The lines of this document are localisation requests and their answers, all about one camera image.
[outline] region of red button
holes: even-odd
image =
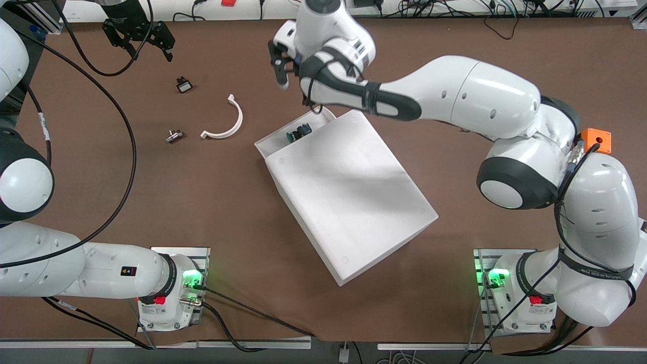
[[[530,296],[530,304],[542,304],[542,298],[539,296]]]

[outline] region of orange block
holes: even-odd
[[[599,143],[598,153],[611,154],[610,131],[588,128],[582,132],[581,136],[582,140],[584,140],[585,152],[588,152],[595,143]]]

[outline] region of brown table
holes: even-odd
[[[640,213],[647,216],[647,34],[626,19],[524,19],[504,41],[482,20],[364,20],[377,44],[368,78],[394,80],[426,62],[460,54],[511,70],[546,95],[568,101],[584,126],[613,132],[613,155],[633,179]],[[119,217],[98,242],[149,246],[210,246],[208,285],[260,310],[314,332],[323,340],[464,343],[477,288],[474,248],[557,245],[552,210],[508,211],[476,188],[479,164],[490,143],[431,121],[400,123],[369,117],[375,129],[432,203],[440,218],[383,262],[338,287],[276,191],[254,142],[307,111],[292,83],[276,87],[267,41],[280,21],[172,23],[175,58],[167,63],[146,47],[124,75],[100,78],[121,103],[138,143],[137,178]],[[509,32],[510,21],[492,20]],[[99,25],[75,25],[88,57],[103,70],[125,64],[126,53],[109,46]],[[66,35],[48,44],[81,63]],[[175,78],[197,87],[178,94]],[[85,236],[104,222],[126,185],[131,150],[126,130],[108,100],[83,76],[49,53],[32,88],[52,135],[56,193],[34,222]],[[202,140],[204,129],[226,130],[236,109],[245,120],[227,140]],[[337,115],[344,109],[333,108]],[[169,129],[186,138],[174,145]],[[32,104],[19,131],[43,151]],[[521,241],[513,236],[522,236]],[[647,347],[641,327],[647,301],[639,289],[634,307],[609,328],[596,329],[585,345]],[[128,332],[135,320],[124,301],[67,299]],[[241,339],[294,337],[274,323],[217,303]],[[112,337],[72,320],[38,298],[2,298],[0,337],[71,339]],[[203,324],[157,343],[224,338],[209,314]],[[483,339],[482,328],[476,341]],[[500,350],[536,347],[546,337],[494,342]]]

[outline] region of white box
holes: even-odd
[[[313,132],[290,144],[287,131]],[[438,218],[391,150],[359,111],[327,109],[255,143],[277,189],[340,286]]]

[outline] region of white curved handle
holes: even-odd
[[[234,100],[234,95],[229,95],[229,97],[227,98],[227,100],[229,101],[229,103],[230,103],[231,105],[234,105],[234,106],[236,107],[236,109],[238,109],[238,120],[236,121],[236,123],[234,124],[234,126],[232,126],[232,128],[231,128],[231,129],[227,130],[227,131],[226,131],[226,132],[224,132],[224,133],[214,134],[214,133],[210,133],[210,132],[208,132],[208,131],[204,130],[204,131],[203,131],[203,133],[202,133],[202,134],[200,134],[200,136],[202,137],[202,139],[205,139],[205,138],[207,138],[207,137],[211,137],[211,138],[214,138],[214,139],[224,139],[224,138],[227,138],[227,137],[231,137],[235,132],[237,132],[237,131],[238,131],[238,129],[239,129],[239,128],[241,127],[241,125],[243,124],[243,110],[241,110],[241,107],[240,107],[240,106],[238,105],[238,103]]]

